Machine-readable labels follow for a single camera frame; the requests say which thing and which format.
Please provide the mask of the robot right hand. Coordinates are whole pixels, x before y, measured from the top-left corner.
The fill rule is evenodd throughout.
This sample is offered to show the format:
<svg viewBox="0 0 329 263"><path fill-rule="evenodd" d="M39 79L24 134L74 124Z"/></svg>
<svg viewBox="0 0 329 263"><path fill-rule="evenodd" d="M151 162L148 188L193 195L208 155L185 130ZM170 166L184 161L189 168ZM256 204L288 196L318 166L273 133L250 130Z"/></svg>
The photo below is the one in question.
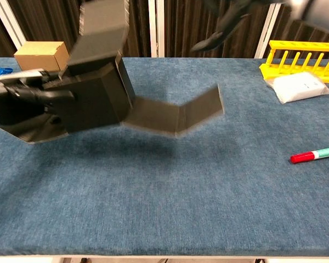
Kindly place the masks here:
<svg viewBox="0 0 329 263"><path fill-rule="evenodd" d="M228 11L221 15L217 1L203 1L205 7L218 17L215 31L205 40L196 43L191 52L206 52L217 48L222 44L237 28L240 21L249 14L252 6L261 4L283 3L285 1L256 1L256 0L238 0L233 1Z"/></svg>

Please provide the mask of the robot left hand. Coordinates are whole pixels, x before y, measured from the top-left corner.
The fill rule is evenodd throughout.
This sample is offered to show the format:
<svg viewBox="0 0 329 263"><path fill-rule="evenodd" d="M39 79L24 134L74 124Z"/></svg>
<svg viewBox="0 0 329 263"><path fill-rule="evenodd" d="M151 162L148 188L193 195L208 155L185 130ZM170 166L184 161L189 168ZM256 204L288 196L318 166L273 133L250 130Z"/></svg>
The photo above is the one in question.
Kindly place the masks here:
<svg viewBox="0 0 329 263"><path fill-rule="evenodd" d="M42 115L56 102L75 101L69 90L48 91L44 84L60 80L60 72L43 69L0 75L0 126Z"/></svg>

